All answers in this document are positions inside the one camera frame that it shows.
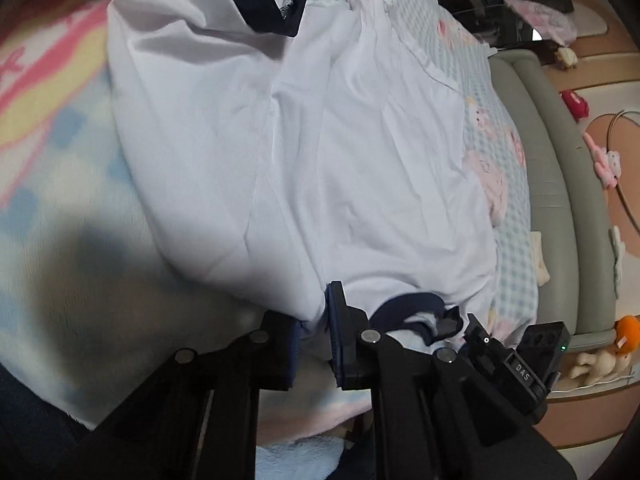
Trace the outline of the white shirt navy trim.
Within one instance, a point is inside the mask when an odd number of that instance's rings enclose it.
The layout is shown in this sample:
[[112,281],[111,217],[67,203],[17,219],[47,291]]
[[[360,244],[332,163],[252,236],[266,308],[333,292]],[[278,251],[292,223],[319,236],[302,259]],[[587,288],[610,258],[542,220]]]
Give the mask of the white shirt navy trim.
[[486,320],[498,250],[465,102],[394,0],[113,0],[113,113],[178,271],[315,328],[432,292]]

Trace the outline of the orange and cream plush toys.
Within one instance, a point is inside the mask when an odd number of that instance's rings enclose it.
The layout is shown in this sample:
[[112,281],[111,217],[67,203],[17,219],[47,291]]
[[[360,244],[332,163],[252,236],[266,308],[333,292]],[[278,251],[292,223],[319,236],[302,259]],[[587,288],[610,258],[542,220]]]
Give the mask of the orange and cream plush toys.
[[639,339],[638,316],[623,316],[615,323],[614,342],[594,353],[579,353],[568,378],[580,379],[583,386],[591,386],[620,376],[630,365],[631,355],[639,349]]

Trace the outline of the cream folded cloth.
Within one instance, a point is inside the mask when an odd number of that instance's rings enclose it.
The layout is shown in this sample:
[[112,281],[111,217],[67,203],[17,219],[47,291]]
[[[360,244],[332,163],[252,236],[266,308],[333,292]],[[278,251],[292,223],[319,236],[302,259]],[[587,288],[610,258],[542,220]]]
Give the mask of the cream folded cloth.
[[542,233],[532,231],[529,233],[530,244],[532,244],[532,259],[536,273],[536,281],[539,287],[550,281],[550,273],[544,263],[544,253],[542,252]]

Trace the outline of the blue checkered cartoon blanket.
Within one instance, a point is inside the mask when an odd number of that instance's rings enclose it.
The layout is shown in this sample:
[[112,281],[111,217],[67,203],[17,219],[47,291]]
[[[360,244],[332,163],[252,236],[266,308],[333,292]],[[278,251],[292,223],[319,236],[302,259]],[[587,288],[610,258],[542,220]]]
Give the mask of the blue checkered cartoon blanket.
[[[111,0],[25,0],[1,37],[1,361],[42,400],[96,426],[180,347],[209,351],[258,309],[193,285],[157,252],[119,148],[106,67]],[[466,146],[506,204],[487,323],[513,344],[539,318],[522,130],[493,50],[436,0],[390,0],[466,101]]]

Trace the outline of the folded pink patterned clothing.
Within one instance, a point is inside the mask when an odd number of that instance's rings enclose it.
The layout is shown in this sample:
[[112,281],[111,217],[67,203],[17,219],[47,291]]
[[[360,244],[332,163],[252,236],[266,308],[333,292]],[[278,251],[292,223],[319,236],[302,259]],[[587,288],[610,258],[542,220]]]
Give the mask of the folded pink patterned clothing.
[[487,155],[467,151],[464,156],[468,166],[480,180],[489,210],[489,218],[494,228],[500,226],[508,211],[508,182],[499,166]]

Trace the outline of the pink plush toy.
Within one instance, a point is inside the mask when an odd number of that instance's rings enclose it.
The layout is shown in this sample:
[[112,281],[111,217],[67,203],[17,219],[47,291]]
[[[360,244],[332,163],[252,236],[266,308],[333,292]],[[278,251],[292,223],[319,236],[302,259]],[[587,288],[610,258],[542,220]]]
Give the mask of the pink plush toy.
[[620,153],[618,151],[608,151],[603,146],[598,145],[587,131],[582,134],[582,138],[590,151],[594,172],[600,179],[602,188],[605,190],[616,188],[622,176]]

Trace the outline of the red plush toy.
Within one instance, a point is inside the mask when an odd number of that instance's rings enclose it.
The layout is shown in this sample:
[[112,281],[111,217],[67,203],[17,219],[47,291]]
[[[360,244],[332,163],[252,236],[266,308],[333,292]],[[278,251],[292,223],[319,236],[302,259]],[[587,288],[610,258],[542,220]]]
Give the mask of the red plush toy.
[[589,116],[589,105],[587,101],[573,90],[563,90],[560,96],[575,122]]

